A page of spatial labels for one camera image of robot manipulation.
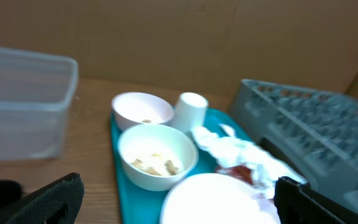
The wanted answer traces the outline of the white napkin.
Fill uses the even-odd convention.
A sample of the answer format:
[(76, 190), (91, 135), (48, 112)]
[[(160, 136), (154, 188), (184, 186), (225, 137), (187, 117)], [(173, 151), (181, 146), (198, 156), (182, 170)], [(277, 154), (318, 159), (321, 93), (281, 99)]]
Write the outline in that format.
[(220, 124), (226, 133), (224, 137), (211, 132), (205, 127), (195, 127), (191, 136), (196, 145), (209, 153), (223, 169), (244, 166), (250, 170), (250, 181), (254, 188), (265, 198), (275, 195), (276, 181), (283, 177), (305, 184), (307, 180), (283, 161), (251, 141), (236, 136), (236, 131), (229, 125)]

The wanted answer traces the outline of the white bowl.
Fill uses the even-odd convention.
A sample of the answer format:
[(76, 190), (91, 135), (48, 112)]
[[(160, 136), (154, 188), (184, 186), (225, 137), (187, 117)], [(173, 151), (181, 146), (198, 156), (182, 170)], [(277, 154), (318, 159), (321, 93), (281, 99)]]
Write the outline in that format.
[(140, 124), (125, 130), (117, 149), (127, 178), (150, 191), (179, 183), (198, 162), (198, 149), (184, 133), (161, 124)]

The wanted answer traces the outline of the pink bowl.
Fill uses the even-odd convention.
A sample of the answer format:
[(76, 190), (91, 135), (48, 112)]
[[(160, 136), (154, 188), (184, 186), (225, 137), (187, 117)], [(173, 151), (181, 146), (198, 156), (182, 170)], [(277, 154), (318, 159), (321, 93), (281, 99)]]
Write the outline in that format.
[[(112, 112), (117, 128), (125, 131), (138, 124), (169, 125), (175, 116), (173, 106), (164, 99), (142, 92), (125, 92), (112, 101)], [(142, 123), (149, 119), (152, 123)]]

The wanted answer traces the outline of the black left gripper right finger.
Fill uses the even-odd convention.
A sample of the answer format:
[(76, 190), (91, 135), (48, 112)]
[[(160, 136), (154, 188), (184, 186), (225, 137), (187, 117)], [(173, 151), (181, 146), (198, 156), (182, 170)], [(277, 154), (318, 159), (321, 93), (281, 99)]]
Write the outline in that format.
[(358, 224), (358, 214), (289, 177), (280, 177), (273, 198), (282, 224)]

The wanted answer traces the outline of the rice and food scraps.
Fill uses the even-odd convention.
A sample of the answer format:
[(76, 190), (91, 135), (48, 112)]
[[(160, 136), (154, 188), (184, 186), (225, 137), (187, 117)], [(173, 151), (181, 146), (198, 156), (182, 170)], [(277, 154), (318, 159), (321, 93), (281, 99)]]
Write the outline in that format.
[(177, 175), (182, 171), (181, 164), (175, 156), (157, 152), (139, 156), (131, 165), (142, 172), (161, 177)]

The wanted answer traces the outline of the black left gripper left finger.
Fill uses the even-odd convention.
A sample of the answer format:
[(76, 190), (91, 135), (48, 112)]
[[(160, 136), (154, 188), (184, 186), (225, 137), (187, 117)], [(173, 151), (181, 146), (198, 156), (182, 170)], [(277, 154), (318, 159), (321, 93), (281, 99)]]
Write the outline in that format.
[(74, 223), (85, 187), (78, 173), (24, 195), (20, 183), (0, 180), (0, 224)]

